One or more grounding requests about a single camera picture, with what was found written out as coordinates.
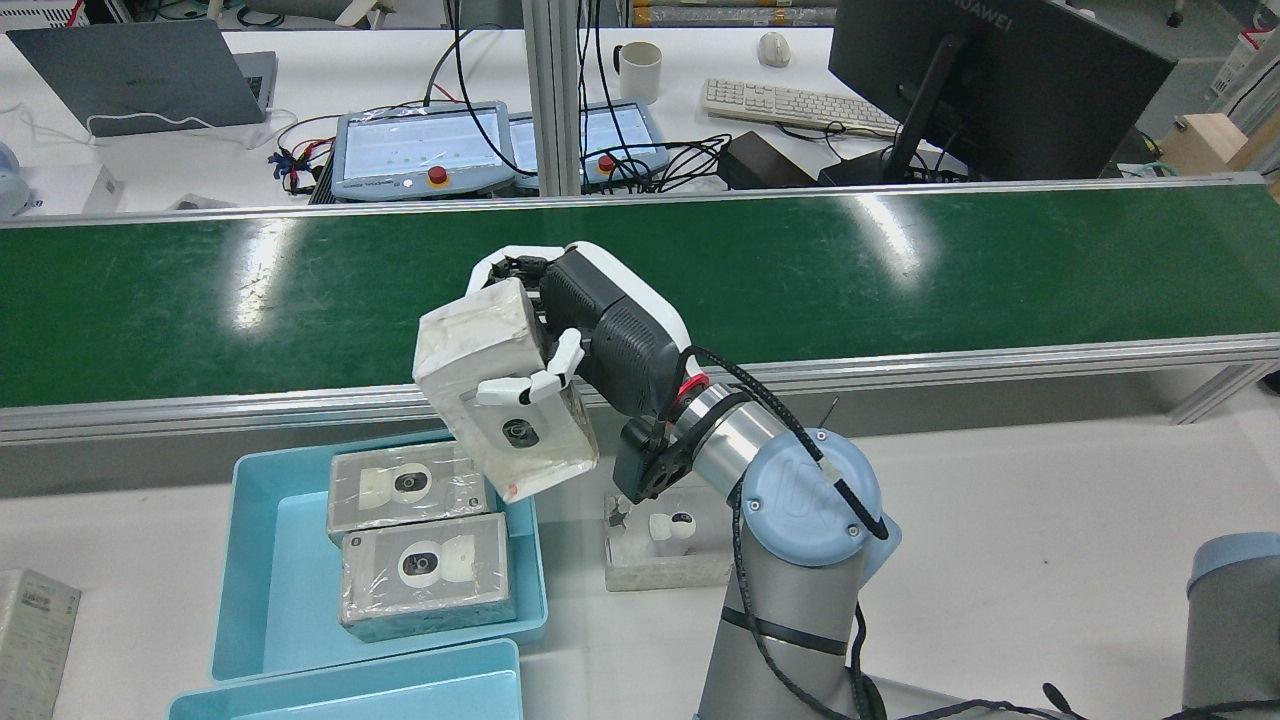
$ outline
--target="camera lens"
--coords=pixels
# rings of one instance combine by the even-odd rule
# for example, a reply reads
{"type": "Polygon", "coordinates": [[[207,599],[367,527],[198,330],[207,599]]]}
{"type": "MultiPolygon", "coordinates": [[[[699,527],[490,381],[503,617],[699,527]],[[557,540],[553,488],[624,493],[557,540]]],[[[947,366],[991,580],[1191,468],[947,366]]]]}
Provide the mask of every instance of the camera lens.
{"type": "Polygon", "coordinates": [[[440,559],[434,552],[417,552],[404,559],[401,565],[406,575],[426,575],[440,565],[440,559]]]}
{"type": "Polygon", "coordinates": [[[426,489],[426,473],[404,473],[396,478],[396,489],[401,492],[417,492],[426,489]]]}
{"type": "Polygon", "coordinates": [[[515,418],[502,425],[502,437],[507,438],[511,447],[532,447],[538,445],[538,433],[529,420],[515,418]]]}

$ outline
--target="white keyboard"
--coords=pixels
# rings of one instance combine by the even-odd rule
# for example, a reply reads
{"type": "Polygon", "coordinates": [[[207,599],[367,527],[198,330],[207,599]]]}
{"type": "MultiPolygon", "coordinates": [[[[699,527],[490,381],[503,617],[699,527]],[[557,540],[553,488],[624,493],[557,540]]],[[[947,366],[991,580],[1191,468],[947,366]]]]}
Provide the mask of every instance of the white keyboard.
{"type": "Polygon", "coordinates": [[[860,97],[733,79],[708,78],[703,86],[703,109],[721,118],[815,129],[836,129],[832,123],[840,123],[846,131],[892,135],[899,126],[860,97]]]}

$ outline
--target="white table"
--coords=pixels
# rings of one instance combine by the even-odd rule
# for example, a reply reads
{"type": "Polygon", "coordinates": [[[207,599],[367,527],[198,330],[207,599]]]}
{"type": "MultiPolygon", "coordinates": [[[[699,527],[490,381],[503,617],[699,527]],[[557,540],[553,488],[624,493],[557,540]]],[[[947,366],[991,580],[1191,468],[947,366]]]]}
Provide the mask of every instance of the white table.
{"type": "MultiPolygon", "coordinates": [[[[755,59],[758,29],[614,29],[604,31],[602,49],[611,92],[617,97],[617,77],[611,64],[617,42],[648,40],[663,49],[662,95],[652,110],[667,140],[698,140],[714,133],[756,131],[810,174],[836,161],[822,142],[788,138],[771,126],[708,117],[698,105],[708,77],[740,78],[828,92],[847,88],[827,72],[829,28],[781,28],[790,38],[794,59],[787,68],[767,68],[755,59]]],[[[274,50],[280,69],[274,105],[300,118],[348,113],[421,97],[426,77],[440,53],[453,40],[449,31],[276,31],[228,32],[236,53],[274,50]]],[[[529,83],[521,31],[476,31],[465,41],[463,60],[472,101],[502,100],[511,111],[526,111],[529,83]]],[[[589,54],[590,101],[604,99],[589,54]]],[[[457,95],[453,65],[440,73],[440,85],[457,95]]],[[[0,38],[0,109],[23,102],[37,124],[84,137],[67,108],[31,69],[6,38],[0,38]]],[[[334,120],[298,128],[288,138],[297,142],[333,133],[334,120]]],[[[274,127],[285,124],[283,117],[274,127]]],[[[122,211],[163,210],[182,195],[223,200],[243,208],[301,205],[271,177],[266,158],[274,143],[244,150],[252,129],[186,131],[122,138],[104,138],[90,147],[64,138],[33,137],[18,113],[0,115],[0,141],[24,165],[102,163],[124,183],[122,211]]],[[[883,146],[867,140],[838,140],[846,156],[883,146]]],[[[703,190],[723,188],[707,182],[703,190]]]]}
{"type": "MultiPolygon", "coordinates": [[[[995,415],[1019,405],[1021,391],[1005,387],[984,391],[995,415]]],[[[1137,401],[1107,387],[1108,402],[1137,401]]],[[[895,392],[842,402],[832,427],[909,416],[913,396],[895,392]]],[[[1064,406],[1098,402],[1062,395],[1064,406]]],[[[928,406],[968,418],[965,397],[929,391],[928,406]]],[[[792,405],[809,418],[826,402],[792,405]]],[[[1247,391],[1229,406],[1183,427],[1121,409],[859,438],[905,533],[863,593],[868,671],[1038,706],[1048,680],[1100,720],[1178,710],[1193,552],[1280,523],[1277,402],[1247,391]]],[[[605,593],[609,488],[598,471],[539,497],[550,620],[521,648],[530,720],[687,719],[698,705],[723,591],[605,593]]],[[[229,496],[209,486],[0,501],[0,564],[86,591],[56,719],[161,717],[175,694],[210,685],[229,496]]]]}

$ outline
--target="computer mouse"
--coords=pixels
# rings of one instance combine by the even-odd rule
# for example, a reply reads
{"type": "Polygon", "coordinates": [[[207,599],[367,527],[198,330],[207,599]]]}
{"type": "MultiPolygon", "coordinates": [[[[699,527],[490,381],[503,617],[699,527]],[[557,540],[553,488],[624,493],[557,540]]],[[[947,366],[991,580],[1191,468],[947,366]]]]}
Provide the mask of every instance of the computer mouse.
{"type": "Polygon", "coordinates": [[[767,32],[760,36],[760,45],[755,49],[756,58],[762,65],[771,68],[785,68],[791,61],[791,45],[781,32],[767,32]]]}

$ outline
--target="white cable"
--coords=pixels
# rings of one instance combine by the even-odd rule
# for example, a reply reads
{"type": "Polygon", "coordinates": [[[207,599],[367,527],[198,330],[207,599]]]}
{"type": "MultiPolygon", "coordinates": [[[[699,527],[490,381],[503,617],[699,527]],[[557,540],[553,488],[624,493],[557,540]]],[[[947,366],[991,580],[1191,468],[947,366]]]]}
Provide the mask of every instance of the white cable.
{"type": "Polygon", "coordinates": [[[0,110],[0,115],[8,114],[8,113],[14,113],[14,111],[17,111],[18,113],[18,118],[22,119],[22,122],[26,123],[28,128],[31,128],[31,140],[32,140],[32,142],[36,141],[36,131],[41,131],[41,132],[45,132],[45,133],[49,133],[49,135],[52,135],[52,136],[56,136],[56,137],[61,137],[63,140],[67,140],[67,141],[70,141],[70,142],[76,142],[76,143],[79,143],[79,145],[88,145],[90,143],[91,138],[74,137],[74,136],[67,135],[63,131],[54,129],[54,128],[50,128],[50,127],[45,127],[45,126],[41,126],[41,124],[36,123],[36,120],[32,118],[31,108],[27,108],[27,105],[24,105],[22,102],[18,102],[17,105],[13,105],[10,108],[5,108],[5,109],[0,110]]]}
{"type": "MultiPolygon", "coordinates": [[[[26,105],[23,105],[22,102],[18,102],[18,104],[15,104],[15,105],[13,105],[10,108],[0,109],[0,115],[6,114],[6,113],[13,113],[13,111],[17,111],[18,117],[22,118],[22,120],[24,123],[27,123],[27,127],[31,128],[31,131],[32,131],[32,135],[31,135],[32,141],[36,140],[36,131],[38,129],[38,131],[44,131],[46,133],[55,135],[58,137],[69,140],[72,142],[78,142],[81,145],[90,145],[90,146],[95,146],[95,147],[100,146],[99,141],[101,138],[99,138],[97,136],[95,136],[93,132],[92,132],[93,120],[128,120],[128,119],[132,119],[132,118],[156,118],[156,119],[164,120],[164,122],[166,122],[166,123],[169,123],[172,126],[182,126],[182,124],[187,124],[187,123],[200,123],[201,126],[204,126],[204,127],[206,127],[209,129],[219,129],[216,126],[212,126],[212,124],[210,124],[210,123],[207,123],[207,122],[205,122],[205,120],[202,120],[200,118],[196,118],[196,117],[187,117],[187,118],[183,118],[180,120],[174,120],[174,119],[166,118],[166,117],[159,114],[159,113],[129,113],[127,115],[90,115],[90,117],[84,118],[84,127],[86,127],[86,129],[90,131],[90,133],[88,133],[87,138],[79,138],[79,137],[73,137],[70,135],[67,135],[67,133],[64,133],[61,131],[56,131],[54,128],[49,128],[49,127],[45,127],[45,126],[41,126],[41,124],[37,124],[35,122],[35,119],[32,118],[31,109],[27,108],[26,105]]],[[[223,136],[219,136],[219,135],[209,135],[209,133],[202,133],[202,132],[201,133],[192,133],[192,136],[193,137],[207,137],[207,138],[219,140],[219,141],[223,141],[223,142],[234,142],[234,143],[239,145],[241,147],[243,147],[244,150],[257,150],[259,147],[261,147],[261,146],[266,145],[268,142],[270,142],[271,140],[274,140],[275,136],[280,135],[280,132],[284,129],[284,128],[280,128],[280,129],[273,129],[271,128],[271,115],[275,114],[275,113],[284,113],[289,118],[291,123],[294,123],[294,122],[298,120],[298,115],[293,110],[288,110],[285,108],[268,108],[266,111],[265,111],[265,114],[264,114],[265,117],[262,119],[262,123],[261,123],[261,124],[266,126],[265,127],[265,132],[264,131],[259,131],[257,133],[251,135],[247,141],[241,141],[241,140],[232,138],[232,137],[223,137],[223,136]]]]}
{"type": "Polygon", "coordinates": [[[218,129],[216,127],[201,120],[200,118],[187,115],[180,120],[174,120],[161,115],[160,113],[129,113],[127,115],[90,115],[84,118],[84,129],[88,131],[90,136],[93,136],[93,120],[131,120],[133,118],[155,118],[157,120],[164,120],[170,126],[184,126],[187,123],[200,123],[209,129],[218,129]]]}

